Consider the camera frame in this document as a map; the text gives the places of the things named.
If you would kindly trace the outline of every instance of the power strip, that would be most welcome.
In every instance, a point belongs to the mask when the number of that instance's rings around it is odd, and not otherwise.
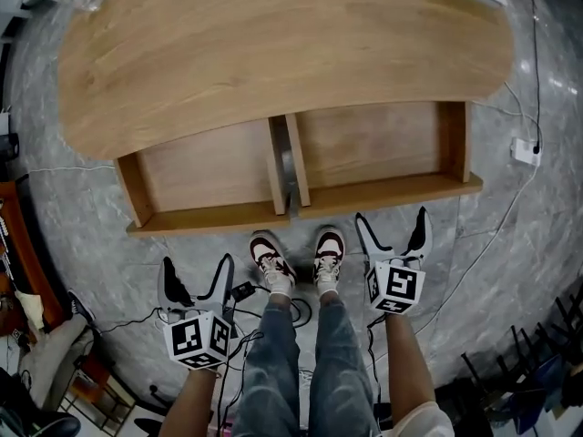
[[[538,154],[535,154],[534,149],[536,145],[536,141],[525,141],[523,139],[519,139],[518,137],[513,137],[512,143],[510,144],[510,152],[512,157],[516,160],[524,162],[528,165],[532,165],[534,167],[539,167],[542,151],[539,151]]]

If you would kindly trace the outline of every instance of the black cable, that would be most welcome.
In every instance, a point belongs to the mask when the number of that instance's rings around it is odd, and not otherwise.
[[[253,285],[253,287],[258,288],[260,290],[266,291],[268,293],[271,293],[270,290],[266,289],[265,287],[262,287],[261,285]]]
[[[291,299],[291,302],[302,302],[303,304],[305,304],[308,308],[308,318],[301,324],[298,325],[294,325],[293,328],[294,329],[299,329],[300,327],[303,327],[304,325],[308,325],[308,323],[310,323],[310,320],[312,320],[312,306],[310,306],[310,303],[306,300],[303,300],[302,298],[293,298]],[[300,316],[298,317],[297,320],[300,320],[300,318],[302,317],[302,312],[300,311],[300,308],[298,306],[295,306],[295,309],[298,310],[298,312],[300,313]]]
[[[374,334],[373,334],[373,331],[371,329],[367,329],[366,332],[368,334],[368,354],[371,355],[371,361],[373,362],[373,376],[374,376],[374,380],[376,381],[376,390],[377,390],[376,402],[377,402],[377,404],[380,404],[381,403],[381,383],[379,382],[379,377],[376,373],[376,358],[374,357],[374,353],[373,353]]]
[[[431,322],[433,322],[433,321],[434,321],[434,319],[435,319],[435,318],[436,318],[436,317],[439,315],[439,312],[441,311],[441,309],[444,307],[444,304],[445,304],[445,303],[442,303],[442,305],[439,307],[439,309],[438,309],[436,312],[434,312],[434,315],[433,315],[433,316],[431,316],[431,319],[430,319],[430,320],[428,320],[428,321],[425,323],[425,325],[424,325],[424,326],[423,326],[421,329],[419,329],[419,330],[418,330],[418,331],[415,333],[415,336],[417,335],[417,333],[419,333],[421,330],[423,330],[423,329],[424,329],[425,327],[427,327],[427,326],[428,326],[428,325],[429,325]]]
[[[384,322],[386,319],[386,314],[382,314],[381,316],[377,317],[373,320],[370,324],[366,326],[366,333],[368,335],[368,354],[371,355],[371,361],[373,362],[373,376],[374,380],[376,381],[376,402],[377,404],[381,404],[381,383],[379,382],[379,377],[376,372],[376,358],[374,357],[373,352],[373,344],[374,344],[374,334],[373,334],[373,327],[377,324]]]
[[[540,131],[540,76],[538,73],[537,5],[535,4],[535,0],[530,1],[532,3],[532,36],[535,49],[535,73],[537,75],[537,145],[533,149],[533,152],[538,154],[542,148],[542,134]]]
[[[129,322],[124,322],[124,323],[122,323],[122,324],[118,324],[118,325],[116,325],[115,327],[113,327],[112,329],[109,329],[109,330],[102,330],[102,331],[101,331],[101,334],[103,335],[103,334],[105,334],[105,333],[110,333],[111,331],[113,331],[113,330],[115,330],[115,329],[118,329],[118,328],[120,328],[120,327],[127,327],[127,326],[128,326],[128,325],[130,325],[130,324],[141,324],[141,323],[145,322],[146,320],[148,320],[150,317],[152,317],[152,316],[154,315],[154,313],[155,313],[155,312],[157,312],[158,310],[161,310],[161,308],[154,308],[154,309],[153,309],[153,310],[150,312],[150,314],[148,314],[148,316],[146,316],[144,319],[141,319],[141,320],[130,320]]]
[[[298,316],[295,319],[291,319],[291,323],[294,324],[302,318],[302,311],[300,310],[300,307],[293,301],[291,302],[290,307],[296,309],[298,313]]]
[[[270,290],[268,290],[265,287],[262,287],[261,285],[256,285],[256,284],[252,284],[252,285],[253,285],[253,288],[258,288],[260,290],[265,291],[268,294],[271,294]],[[291,305],[298,311],[298,317],[296,319],[292,319],[291,323],[295,323],[302,318],[302,310],[300,310],[300,307],[296,304],[298,301],[304,303],[306,305],[306,307],[308,308],[308,319],[306,319],[300,325],[294,325],[293,326],[294,329],[299,329],[300,327],[307,325],[310,322],[310,320],[312,320],[312,315],[313,315],[312,306],[310,306],[310,303],[308,301],[303,300],[302,298],[291,298]],[[243,311],[243,310],[241,310],[241,312],[245,312],[245,313],[250,314],[251,316],[255,316],[259,319],[261,318],[261,316],[259,314],[256,314],[255,312],[249,312],[249,311]]]
[[[167,323],[168,323],[168,321],[167,321],[167,320],[163,320],[163,319],[162,319],[162,316],[160,316],[160,313],[161,313],[161,312],[162,312],[162,309],[160,309],[160,310],[158,310],[158,311],[157,311],[157,314],[158,314],[158,319],[160,319],[162,322],[164,322],[165,324],[167,324]]]
[[[256,317],[257,319],[261,319],[261,315],[257,312],[251,312],[250,310],[240,310],[236,309],[236,312],[242,312],[243,314],[249,314],[250,316]]]
[[[242,369],[237,369],[234,368],[232,366],[230,366],[231,369],[234,369],[235,371],[240,371],[241,372],[241,376],[240,376],[240,387],[239,387],[239,391],[237,392],[237,395],[235,395],[233,397],[233,399],[230,401],[230,403],[225,407],[225,414],[222,418],[222,425],[220,426],[221,429],[225,428],[225,425],[227,423],[227,417],[229,416],[229,408],[231,406],[233,406],[241,397],[241,395],[243,394],[243,384],[245,381],[245,361],[247,359],[247,350],[249,349],[249,345],[251,344],[251,341],[247,341],[247,343],[245,344],[245,351],[243,352],[243,367]]]
[[[222,429],[222,426],[224,425],[224,422],[226,422],[227,419],[227,411],[229,410],[229,407],[232,405],[232,403],[230,405],[228,405],[225,408],[225,414],[223,416],[223,419],[221,420],[220,418],[220,406],[222,404],[222,396],[223,393],[225,392],[225,382],[227,380],[227,374],[229,373],[229,369],[236,369],[233,368],[232,366],[230,366],[230,360],[231,358],[234,358],[239,351],[241,351],[243,345],[249,345],[250,341],[253,340],[257,340],[259,338],[263,337],[263,334],[257,330],[254,330],[253,332],[251,332],[249,335],[246,335],[245,337],[243,337],[241,339],[241,341],[239,342],[239,345],[237,345],[237,348],[235,349],[235,351],[233,353],[230,353],[227,356],[227,362],[225,363],[226,369],[225,369],[225,373],[222,376],[222,383],[220,385],[220,393],[219,393],[219,404],[217,406],[217,437],[220,436],[220,430]],[[245,347],[245,356],[247,356],[247,346]],[[245,371],[245,362],[243,362],[243,371]],[[241,389],[242,389],[242,381],[243,381],[243,377],[241,376]]]

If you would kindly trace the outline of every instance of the white cable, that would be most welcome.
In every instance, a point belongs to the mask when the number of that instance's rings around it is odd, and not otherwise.
[[[506,89],[508,89],[510,91],[510,94],[512,94],[512,97],[516,100],[516,102],[518,104],[518,110],[520,110],[520,116],[521,116],[520,126],[524,126],[524,124],[525,124],[525,111],[522,108],[522,104],[520,103],[520,100],[518,99],[517,93],[514,92],[514,90],[512,89],[512,87],[510,87],[510,85],[508,84],[507,81],[504,82],[504,86],[506,86]],[[530,142],[531,138],[530,138],[530,128],[529,127],[527,127],[527,135],[528,135],[528,142]]]
[[[502,112],[502,113],[505,113],[507,115],[510,115],[511,117],[524,117],[524,118],[528,118],[535,125],[537,124],[537,121],[534,119],[534,117],[530,116],[528,113],[524,113],[523,114],[523,113],[518,113],[518,112],[511,112],[510,110],[505,110],[502,107],[492,106],[490,104],[483,104],[482,102],[472,102],[472,104],[474,104],[475,106],[493,108],[494,110],[498,110],[499,112]]]
[[[490,246],[492,246],[492,243],[494,243],[494,241],[496,240],[496,238],[498,237],[498,235],[500,234],[500,232],[502,231],[502,229],[504,228],[504,225],[506,224],[506,221],[508,220],[508,216],[510,215],[510,212],[512,211],[512,209],[514,208],[514,205],[517,203],[518,198],[520,197],[520,195],[522,194],[522,191],[524,191],[524,189],[528,186],[528,184],[535,179],[535,176],[537,175],[537,171],[538,168],[535,169],[535,172],[530,176],[530,178],[527,180],[527,182],[522,185],[522,188],[517,192],[517,194],[514,196],[514,198],[512,199],[512,202],[510,203],[510,207],[508,208],[508,210],[506,211],[506,214],[504,216],[504,218],[502,219],[502,223],[500,223],[500,226],[498,227],[498,229],[496,230],[496,233],[494,234],[494,236],[492,237],[492,239],[490,239],[490,242],[486,245],[486,247],[484,249],[482,249],[482,252],[480,252],[480,255],[476,258],[476,260],[474,260],[474,262],[472,262],[472,265],[470,265],[470,267],[467,268],[467,270],[464,272],[464,275],[462,276],[462,278],[457,282],[457,285],[455,285],[454,290],[449,294],[449,296],[445,299],[445,301],[442,303],[441,308],[439,308],[439,310],[435,313],[434,317],[429,320],[429,322],[427,322],[422,329],[420,329],[416,334],[421,333],[425,327],[427,327],[439,314],[439,312],[441,311],[441,309],[445,306],[445,304],[447,304],[447,302],[452,299],[452,296],[454,296],[454,293],[457,291],[457,289],[462,285],[462,282],[464,281],[465,277],[467,276],[468,273],[470,273],[470,271],[476,266],[476,264],[480,261],[480,259],[486,254],[486,252],[490,249]]]
[[[84,170],[84,171],[92,171],[92,170],[99,170],[101,168],[111,168],[115,169],[113,165],[99,165],[97,167],[87,168],[87,167],[56,167],[56,168],[39,168],[37,170],[28,170],[26,173],[38,173],[41,171],[58,171],[58,170]]]
[[[58,425],[61,422],[65,422],[68,419],[69,419],[68,417],[65,417],[65,418],[57,419],[56,421],[52,421],[49,424],[47,424],[45,427],[43,427],[42,429],[40,429],[37,432],[35,432],[32,435],[32,437],[39,437],[41,434],[43,434],[45,431],[49,430],[51,427],[54,427],[54,426]]]

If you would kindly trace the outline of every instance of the white fabric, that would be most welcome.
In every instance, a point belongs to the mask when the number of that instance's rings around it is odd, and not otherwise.
[[[338,241],[335,239],[327,239],[324,241],[324,244],[320,246],[318,249],[317,258],[320,257],[319,255],[323,252],[335,252],[336,254],[342,254],[340,251],[340,246],[338,245]]]
[[[16,298],[20,301],[22,309],[25,311],[26,318],[32,322],[37,330],[43,329],[43,301],[39,295],[28,295],[22,291],[15,292]]]
[[[392,437],[455,437],[454,426],[437,403],[430,401],[407,414],[389,434]]]
[[[275,255],[275,253],[273,252],[273,249],[268,248],[264,244],[255,245],[255,247],[253,248],[253,257],[255,258],[255,260],[259,260],[259,258],[261,256],[265,256],[265,254]]]
[[[66,320],[52,332],[39,338],[33,349],[22,359],[20,375],[28,371],[31,384],[30,398],[38,408],[44,408],[56,372],[71,345],[86,326],[87,321],[83,316],[79,314],[73,316],[71,320]]]

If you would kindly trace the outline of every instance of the floor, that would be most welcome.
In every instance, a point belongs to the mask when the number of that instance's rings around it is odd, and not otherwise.
[[[536,114],[530,0],[509,0],[508,18],[516,40],[516,62],[509,85],[522,107]],[[435,248],[424,269],[424,293],[412,321],[437,385],[467,375],[460,359],[464,351],[480,371],[494,367],[493,358],[510,344],[512,324],[533,330],[551,309],[553,299],[574,280],[583,263],[583,54],[580,19],[583,0],[537,0],[540,66],[540,126],[544,131],[542,166],[505,215],[517,191],[531,179],[533,168],[513,161],[509,144],[514,136],[534,136],[532,124],[488,107],[474,106],[472,169],[485,181],[477,195],[425,203],[434,224]],[[162,258],[170,255],[193,294],[205,292],[225,252],[236,262],[236,283],[257,279],[248,256],[249,234],[179,238],[131,239],[130,222],[111,165],[79,156],[60,135],[56,67],[59,45],[70,11],[44,4],[22,29],[13,47],[5,80],[5,107],[12,106],[14,130],[20,135],[21,157],[12,164],[15,177],[30,172],[30,188],[41,229],[63,282],[80,294],[97,315],[102,329],[122,320],[146,316],[156,305],[156,279]],[[516,100],[501,86],[487,104],[518,112]],[[82,169],[55,168],[96,168]],[[385,244],[404,249],[420,205],[366,212]],[[323,220],[294,220],[277,236],[296,265],[309,267],[314,234],[323,223],[340,227],[349,255],[343,265],[341,296],[363,344],[367,365],[365,325],[374,317],[364,301],[363,254],[353,226],[354,215]],[[454,292],[464,272],[496,234],[496,240]],[[316,308],[311,287],[300,296]],[[439,311],[444,300],[447,303]],[[261,312],[262,294],[242,307]],[[313,370],[317,311],[298,330],[301,367]],[[240,314],[247,332],[257,324]],[[118,375],[140,396],[148,397],[155,383],[175,396],[187,371],[169,361],[160,322],[149,320],[118,329],[104,341],[117,364]],[[383,396],[387,398],[386,341],[375,327]],[[239,366],[241,358],[234,360]],[[225,396],[240,386],[231,372]],[[308,382],[302,379],[302,421],[306,422]]]

